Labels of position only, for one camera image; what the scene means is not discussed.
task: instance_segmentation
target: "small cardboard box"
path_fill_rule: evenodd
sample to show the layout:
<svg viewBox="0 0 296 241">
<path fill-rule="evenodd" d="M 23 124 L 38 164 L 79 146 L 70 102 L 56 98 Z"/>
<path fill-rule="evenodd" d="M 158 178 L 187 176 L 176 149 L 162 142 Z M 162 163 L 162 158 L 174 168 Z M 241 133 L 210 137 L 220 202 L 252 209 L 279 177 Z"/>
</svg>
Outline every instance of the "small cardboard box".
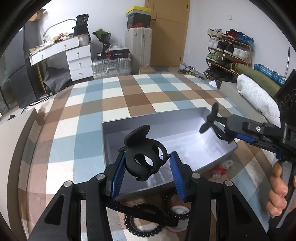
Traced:
<svg viewBox="0 0 296 241">
<path fill-rule="evenodd" d="M 37 13 L 35 13 L 35 14 L 29 19 L 29 21 L 35 21 L 35 20 L 40 20 L 40 19 L 42 19 L 42 15 L 43 15 L 43 12 L 44 12 L 45 10 L 46 10 L 46 9 L 41 8 Z"/>
<path fill-rule="evenodd" d="M 142 66 L 139 69 L 139 74 L 155 74 L 155 70 L 150 66 Z"/>
<path fill-rule="evenodd" d="M 161 142 L 170 154 L 177 151 L 182 163 L 200 174 L 221 164 L 238 147 L 236 142 L 228 144 L 217 138 L 210 128 L 204 134 L 199 133 L 210 111 L 203 108 L 174 110 L 102 123 L 102 138 L 105 166 L 115 162 L 118 149 L 124 146 L 124 138 L 134 129 L 149 125 L 148 138 Z M 169 160 L 146 182 L 125 172 L 120 194 L 117 200 L 136 200 L 154 195 L 174 186 Z"/>
</svg>

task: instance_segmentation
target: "silver suitcase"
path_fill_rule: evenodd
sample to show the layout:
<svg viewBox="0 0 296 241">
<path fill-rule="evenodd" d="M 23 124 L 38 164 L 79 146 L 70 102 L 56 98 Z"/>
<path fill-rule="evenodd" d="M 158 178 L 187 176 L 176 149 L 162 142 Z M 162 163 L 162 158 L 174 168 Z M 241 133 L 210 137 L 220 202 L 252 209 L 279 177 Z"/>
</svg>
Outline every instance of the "silver suitcase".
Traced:
<svg viewBox="0 0 296 241">
<path fill-rule="evenodd" d="M 92 67 L 93 78 L 95 80 L 123 75 L 131 75 L 130 58 L 95 60 L 92 64 Z"/>
<path fill-rule="evenodd" d="M 130 28 L 126 30 L 126 47 L 131 54 L 132 74 L 138 74 L 141 66 L 150 66 L 152 29 Z"/>
</svg>

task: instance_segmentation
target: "folded blanket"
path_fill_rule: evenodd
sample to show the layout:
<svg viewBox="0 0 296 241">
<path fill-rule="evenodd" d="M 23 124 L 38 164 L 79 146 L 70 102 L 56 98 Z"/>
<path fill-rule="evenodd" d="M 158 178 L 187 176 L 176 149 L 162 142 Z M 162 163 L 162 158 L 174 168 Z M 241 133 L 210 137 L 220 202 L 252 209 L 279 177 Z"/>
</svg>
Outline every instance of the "folded blanket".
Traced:
<svg viewBox="0 0 296 241">
<path fill-rule="evenodd" d="M 244 74 L 254 80 L 262 89 L 264 89 L 272 98 L 279 91 L 280 86 L 273 82 L 266 75 L 249 68 L 243 64 L 235 64 L 235 71 L 238 74 Z"/>
<path fill-rule="evenodd" d="M 272 81 L 277 83 L 279 86 L 282 86 L 287 80 L 283 76 L 281 76 L 279 73 L 271 70 L 270 68 L 262 64 L 254 64 L 254 70 L 257 70 L 262 74 L 265 74 L 268 78 L 270 78 Z"/>
<path fill-rule="evenodd" d="M 246 75 L 241 74 L 237 77 L 237 90 L 257 110 L 261 111 L 271 124 L 281 127 L 278 105 L 264 89 Z"/>
</svg>

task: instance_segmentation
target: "black garbage bag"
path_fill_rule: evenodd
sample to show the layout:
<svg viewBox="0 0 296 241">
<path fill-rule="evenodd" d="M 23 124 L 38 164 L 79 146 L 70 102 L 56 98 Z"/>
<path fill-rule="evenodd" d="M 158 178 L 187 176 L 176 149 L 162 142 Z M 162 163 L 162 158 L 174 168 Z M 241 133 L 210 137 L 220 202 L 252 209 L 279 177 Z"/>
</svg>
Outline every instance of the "black garbage bag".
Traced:
<svg viewBox="0 0 296 241">
<path fill-rule="evenodd" d="M 99 41 L 103 44 L 103 53 L 106 52 L 106 50 L 110 47 L 110 37 L 111 33 L 108 31 L 104 31 L 103 29 L 99 29 L 98 31 L 93 32 L 93 35 L 95 35 Z"/>
<path fill-rule="evenodd" d="M 46 69 L 44 84 L 53 94 L 65 89 L 71 82 L 71 75 L 68 69 L 56 69 L 48 67 Z"/>
</svg>

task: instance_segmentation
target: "checkered rug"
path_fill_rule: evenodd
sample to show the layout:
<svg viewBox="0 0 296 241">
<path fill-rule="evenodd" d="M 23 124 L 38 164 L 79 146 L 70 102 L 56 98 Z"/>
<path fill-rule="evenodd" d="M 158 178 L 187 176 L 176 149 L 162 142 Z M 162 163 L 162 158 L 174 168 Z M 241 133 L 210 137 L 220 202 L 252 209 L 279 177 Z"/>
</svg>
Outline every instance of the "checkered rug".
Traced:
<svg viewBox="0 0 296 241">
<path fill-rule="evenodd" d="M 27 222 L 28 232 L 65 181 L 85 182 L 104 171 L 102 121 L 178 109 L 211 109 L 215 102 L 219 103 L 221 116 L 245 116 L 206 81 L 179 74 L 122 76 L 84 82 L 36 106 L 45 115 L 24 194 L 26 212 L 22 213 L 22 219 Z M 238 145 L 234 165 L 223 178 L 235 183 L 267 228 L 264 201 L 270 188 L 268 179 L 274 155 L 242 141 Z M 108 215 L 114 240 L 143 240 L 125 229 L 122 214 L 108 210 Z M 82 213 L 81 218 L 82 238 L 86 240 L 85 214 Z M 153 226 L 145 221 L 139 225 Z M 183 240 L 183 236 L 164 229 L 148 239 Z"/>
</svg>

